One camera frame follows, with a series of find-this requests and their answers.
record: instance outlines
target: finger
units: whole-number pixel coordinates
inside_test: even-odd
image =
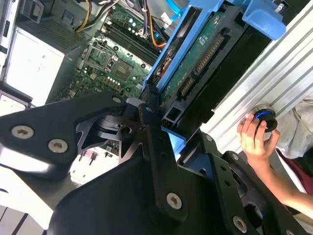
[[[237,127],[237,137],[239,139],[240,144],[242,143],[242,136],[241,136],[241,132],[243,130],[244,127],[244,122],[240,123]]]
[[[255,134],[256,134],[256,131],[258,129],[258,125],[260,123],[260,120],[259,119],[255,119],[249,126],[248,128],[248,131],[246,133],[247,137],[250,137],[253,139],[255,139]]]
[[[266,121],[262,121],[259,125],[259,128],[255,134],[254,144],[256,148],[263,148],[264,147],[264,133],[266,130]]]
[[[254,118],[254,115],[253,114],[249,114],[248,118],[246,119],[246,121],[244,123],[243,129],[241,131],[242,134],[247,133],[248,128],[249,128],[250,124],[253,121],[253,118]]]
[[[271,136],[267,142],[269,151],[274,151],[278,143],[279,137],[280,137],[280,132],[278,130],[272,131]]]

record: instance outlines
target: silver screw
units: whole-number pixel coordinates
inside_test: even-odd
[[[146,110],[149,111],[150,113],[154,113],[153,109],[150,107],[146,107]]]
[[[247,227],[246,227],[246,224],[243,221],[243,219],[241,219],[238,216],[234,216],[233,222],[234,222],[234,225],[236,226],[236,228],[239,229],[243,234],[245,234],[247,232]]]
[[[167,203],[175,210],[179,210],[182,206],[181,199],[176,193],[170,192],[166,196],[166,200],[167,200]]]
[[[232,156],[233,156],[233,159],[235,159],[236,161],[239,160],[239,157],[236,154],[233,153]]]
[[[284,6],[285,5],[283,3],[279,4],[278,7],[275,9],[275,12],[280,12],[284,8]]]
[[[286,230],[286,234],[287,235],[294,235],[292,231],[290,231],[289,229]]]
[[[212,141],[212,138],[209,135],[205,136],[208,141]]]
[[[218,23],[219,23],[219,21],[220,21],[220,16],[217,16],[216,18],[215,18],[215,20],[214,20],[214,25],[217,25]]]
[[[29,139],[34,135],[34,130],[29,126],[15,126],[13,127],[11,134],[19,139]]]
[[[68,144],[64,140],[54,139],[49,142],[48,148],[54,153],[64,153],[68,149]]]
[[[120,103],[120,102],[122,102],[119,98],[117,98],[117,97],[113,97],[113,101],[115,101],[116,103]]]

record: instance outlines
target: hand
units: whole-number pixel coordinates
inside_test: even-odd
[[[274,151],[280,136],[279,131],[274,130],[270,139],[264,141],[267,123],[262,121],[259,125],[259,119],[253,120],[253,118],[253,114],[250,114],[247,120],[241,123],[237,129],[240,144],[248,157],[248,163],[252,167],[264,163],[269,164],[269,157]]]

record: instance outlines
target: green circuit board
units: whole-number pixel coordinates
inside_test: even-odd
[[[185,84],[190,73],[197,67],[199,61],[205,56],[206,48],[214,41],[219,23],[224,19],[222,12],[215,13],[214,17],[203,28],[201,34],[190,48],[175,74],[168,82],[160,96],[160,108],[165,107],[172,95],[176,94],[180,87]]]
[[[123,98],[139,97],[151,66],[107,37],[90,42],[81,68],[61,99],[81,97],[105,90]]]
[[[109,13],[106,17],[105,23],[110,24],[109,21],[114,22],[121,28],[125,28],[130,32],[134,30],[133,34],[138,33],[143,27],[141,21],[136,19],[136,17],[132,17],[129,12],[119,4],[116,4],[112,14]]]

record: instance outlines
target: black knob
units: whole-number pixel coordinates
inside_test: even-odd
[[[266,121],[265,132],[271,132],[277,127],[276,113],[272,109],[260,109],[254,113],[254,119],[259,119],[261,121]]]

